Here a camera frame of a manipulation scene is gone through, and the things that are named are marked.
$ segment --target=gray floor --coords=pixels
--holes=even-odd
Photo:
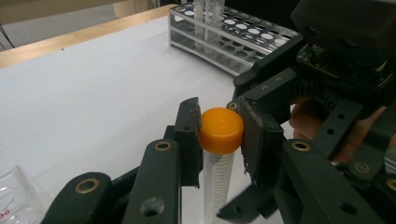
[[[4,24],[3,28],[13,45],[19,47],[115,19],[113,5],[107,5],[30,21]],[[0,43],[0,51],[11,49],[11,45],[1,33]]]

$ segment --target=orange cap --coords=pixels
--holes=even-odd
[[[242,143],[244,121],[227,108],[212,108],[201,116],[201,147],[214,154],[235,152]]]

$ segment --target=hand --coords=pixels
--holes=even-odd
[[[385,109],[385,107],[381,107],[370,118],[357,121],[332,157],[332,161],[349,162],[370,128]],[[323,121],[319,103],[313,100],[300,99],[291,111],[289,124],[294,129],[294,138],[311,140],[320,129]],[[389,147],[396,147],[396,134],[393,135]]]

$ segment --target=wooden table edge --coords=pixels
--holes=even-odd
[[[95,39],[102,35],[115,33],[126,28],[136,26],[148,21],[153,21],[168,15],[168,9],[176,5],[157,7],[129,17],[105,22],[86,29],[75,31],[66,35],[59,35],[29,45],[0,52],[0,68],[16,63],[22,63],[57,50]]]

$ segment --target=plastic tube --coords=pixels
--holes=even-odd
[[[222,14],[224,12],[225,0],[205,0],[205,24],[219,29],[222,23]],[[211,46],[219,44],[219,34],[205,30],[205,42]],[[205,48],[206,52],[211,52],[211,48]]]
[[[194,8],[194,19],[204,23],[205,0],[194,0]],[[197,39],[204,40],[204,27],[202,25],[195,23],[194,32]],[[195,47],[200,49],[202,44],[195,42]]]
[[[221,223],[217,218],[227,202],[233,153],[242,142],[244,123],[227,108],[212,108],[201,116],[200,142],[204,151],[205,224]]]

